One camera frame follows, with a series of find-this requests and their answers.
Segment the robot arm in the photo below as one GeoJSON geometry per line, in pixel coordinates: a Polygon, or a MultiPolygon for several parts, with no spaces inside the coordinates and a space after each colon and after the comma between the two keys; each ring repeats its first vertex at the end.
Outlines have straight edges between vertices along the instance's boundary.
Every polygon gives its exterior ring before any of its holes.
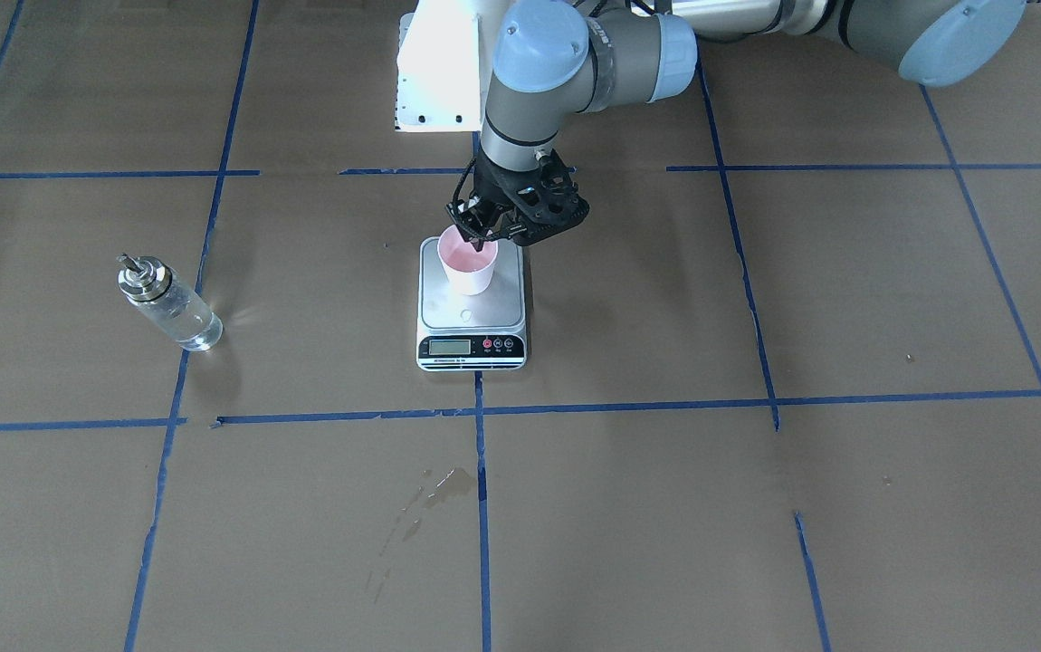
{"type": "Polygon", "coordinates": [[[1012,36],[1024,1],[516,1],[497,29],[467,198],[447,214],[481,251],[562,234],[589,214],[555,140],[565,118],[672,98],[699,41],[815,34],[929,87],[964,80],[1012,36]]]}

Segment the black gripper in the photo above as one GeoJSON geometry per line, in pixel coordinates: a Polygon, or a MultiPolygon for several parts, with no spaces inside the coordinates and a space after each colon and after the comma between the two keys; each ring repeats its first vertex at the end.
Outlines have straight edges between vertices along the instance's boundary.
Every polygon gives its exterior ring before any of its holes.
{"type": "Polygon", "coordinates": [[[479,149],[445,209],[479,253],[486,240],[530,246],[562,234],[581,224],[590,206],[557,151],[538,158],[536,169],[515,172],[479,149]]]}

